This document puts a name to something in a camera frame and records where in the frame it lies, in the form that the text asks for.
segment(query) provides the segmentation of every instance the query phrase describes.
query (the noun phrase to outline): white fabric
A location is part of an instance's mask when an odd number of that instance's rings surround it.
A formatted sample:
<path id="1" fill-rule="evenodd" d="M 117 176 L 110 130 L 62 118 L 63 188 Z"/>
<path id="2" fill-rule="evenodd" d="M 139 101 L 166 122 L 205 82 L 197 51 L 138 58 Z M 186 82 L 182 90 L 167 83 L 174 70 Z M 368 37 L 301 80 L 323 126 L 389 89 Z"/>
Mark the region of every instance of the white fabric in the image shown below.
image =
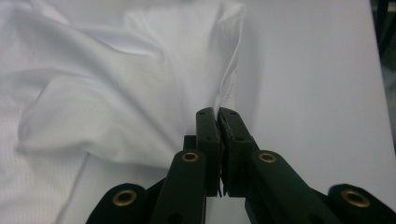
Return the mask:
<path id="1" fill-rule="evenodd" d="M 57 222 L 86 152 L 165 168 L 233 107 L 243 6 L 145 4 L 0 3 L 0 223 Z"/>

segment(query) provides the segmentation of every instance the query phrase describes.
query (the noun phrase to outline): ribbed white fabric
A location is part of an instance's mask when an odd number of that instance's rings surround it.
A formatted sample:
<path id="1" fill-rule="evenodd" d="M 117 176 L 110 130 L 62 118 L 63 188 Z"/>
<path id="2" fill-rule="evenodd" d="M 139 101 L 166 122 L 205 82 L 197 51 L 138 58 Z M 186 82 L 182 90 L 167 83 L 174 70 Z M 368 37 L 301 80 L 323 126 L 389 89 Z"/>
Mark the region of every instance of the ribbed white fabric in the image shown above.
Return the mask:
<path id="1" fill-rule="evenodd" d="M 243 6 L 155 6 L 0 3 L 0 223 L 55 223 L 87 152 L 167 167 L 197 110 L 233 106 Z"/>

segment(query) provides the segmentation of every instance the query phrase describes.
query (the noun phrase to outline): round joint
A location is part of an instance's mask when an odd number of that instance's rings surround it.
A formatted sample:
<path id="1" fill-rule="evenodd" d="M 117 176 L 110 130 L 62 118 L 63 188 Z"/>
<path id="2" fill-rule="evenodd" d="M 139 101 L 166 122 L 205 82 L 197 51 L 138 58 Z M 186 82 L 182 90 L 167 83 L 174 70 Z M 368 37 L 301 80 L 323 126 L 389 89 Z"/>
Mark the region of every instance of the round joint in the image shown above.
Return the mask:
<path id="1" fill-rule="evenodd" d="M 183 154 L 181 159 L 183 159 L 183 161 L 198 161 L 199 156 L 195 152 L 187 152 Z"/>
<path id="2" fill-rule="evenodd" d="M 276 157 L 273 154 L 270 154 L 268 152 L 260 153 L 259 158 L 261 161 L 265 161 L 265 162 L 275 162 L 276 161 Z"/>
<path id="3" fill-rule="evenodd" d="M 137 198 L 136 192 L 132 189 L 119 191 L 113 197 L 113 203 L 118 207 L 123 207 L 133 203 Z"/>
<path id="4" fill-rule="evenodd" d="M 341 191 L 341 196 L 343 196 L 345 201 L 357 207 L 365 208 L 370 206 L 370 200 L 353 189 L 344 189 Z"/>

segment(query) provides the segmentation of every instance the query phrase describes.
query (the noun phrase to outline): white cloth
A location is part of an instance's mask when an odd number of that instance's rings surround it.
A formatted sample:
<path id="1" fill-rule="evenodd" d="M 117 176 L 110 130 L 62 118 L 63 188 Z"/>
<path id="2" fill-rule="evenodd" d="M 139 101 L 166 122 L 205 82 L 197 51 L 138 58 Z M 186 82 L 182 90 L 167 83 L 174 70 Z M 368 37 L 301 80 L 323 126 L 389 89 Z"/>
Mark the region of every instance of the white cloth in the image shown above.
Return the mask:
<path id="1" fill-rule="evenodd" d="M 0 223 L 57 222 L 86 152 L 168 167 L 233 107 L 243 6 L 145 4 L 0 3 Z"/>

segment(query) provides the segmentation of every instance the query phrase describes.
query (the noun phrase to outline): white table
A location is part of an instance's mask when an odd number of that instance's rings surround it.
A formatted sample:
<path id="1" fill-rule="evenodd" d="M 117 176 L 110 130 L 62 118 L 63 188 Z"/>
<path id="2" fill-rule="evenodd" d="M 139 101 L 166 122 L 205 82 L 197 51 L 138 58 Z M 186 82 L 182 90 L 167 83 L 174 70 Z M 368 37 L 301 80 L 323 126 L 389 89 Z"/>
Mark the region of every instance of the white table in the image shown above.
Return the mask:
<path id="1" fill-rule="evenodd" d="M 396 210 L 396 162 L 369 1 L 249 0 L 236 111 L 262 149 L 323 193 L 349 183 Z M 61 223 L 82 223 L 107 190 L 148 188 L 166 170 L 89 157 Z M 249 223 L 243 200 L 209 199 L 206 223 Z"/>

